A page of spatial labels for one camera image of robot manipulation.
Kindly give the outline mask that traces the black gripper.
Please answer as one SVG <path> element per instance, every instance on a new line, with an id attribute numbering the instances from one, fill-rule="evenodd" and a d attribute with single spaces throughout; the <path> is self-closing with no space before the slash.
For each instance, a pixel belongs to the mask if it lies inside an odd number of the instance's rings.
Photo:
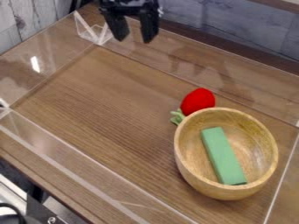
<path id="1" fill-rule="evenodd" d="M 139 14 L 143 41 L 148 44 L 159 33 L 159 15 L 163 14 L 159 0 L 98 0 L 98 2 L 115 39 L 123 41 L 130 34 L 123 15 Z"/>

